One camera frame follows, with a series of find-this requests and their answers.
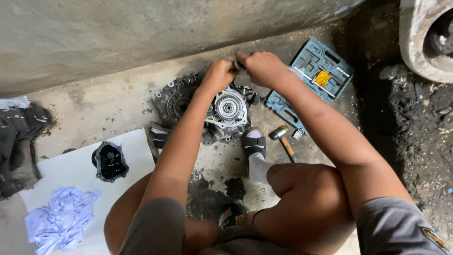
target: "crumpled white rag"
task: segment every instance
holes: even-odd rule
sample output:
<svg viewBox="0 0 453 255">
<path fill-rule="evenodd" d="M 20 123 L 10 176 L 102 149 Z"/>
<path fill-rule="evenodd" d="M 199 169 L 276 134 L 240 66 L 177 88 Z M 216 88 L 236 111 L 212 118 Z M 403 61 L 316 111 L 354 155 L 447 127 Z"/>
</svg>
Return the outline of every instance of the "crumpled white rag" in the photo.
<svg viewBox="0 0 453 255">
<path fill-rule="evenodd" d="M 36 208 L 25 217 L 29 242 L 35 242 L 36 255 L 46 255 L 59 244 L 74 249 L 82 241 L 83 229 L 94 219 L 93 207 L 100 190 L 84 193 L 74 187 L 52 192 L 48 206 Z"/>
</svg>

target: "leg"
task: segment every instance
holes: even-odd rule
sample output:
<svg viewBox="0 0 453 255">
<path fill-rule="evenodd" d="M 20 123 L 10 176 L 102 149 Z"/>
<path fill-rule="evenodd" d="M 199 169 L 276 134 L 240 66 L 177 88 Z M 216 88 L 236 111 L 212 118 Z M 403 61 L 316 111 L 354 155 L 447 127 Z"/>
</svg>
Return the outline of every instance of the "leg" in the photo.
<svg viewBox="0 0 453 255">
<path fill-rule="evenodd" d="M 148 185 L 151 173 L 132 185 L 112 206 L 104 224 L 104 235 L 107 247 L 112 255 L 120 253 L 123 239 L 126 236 L 132 217 Z M 211 246 L 217 237 L 217 225 L 213 222 L 186 219 L 186 254 L 198 254 Z"/>
<path fill-rule="evenodd" d="M 281 164 L 267 172 L 280 202 L 258 213 L 257 230 L 301 253 L 330 255 L 355 229 L 338 171 L 326 165 Z"/>
</svg>

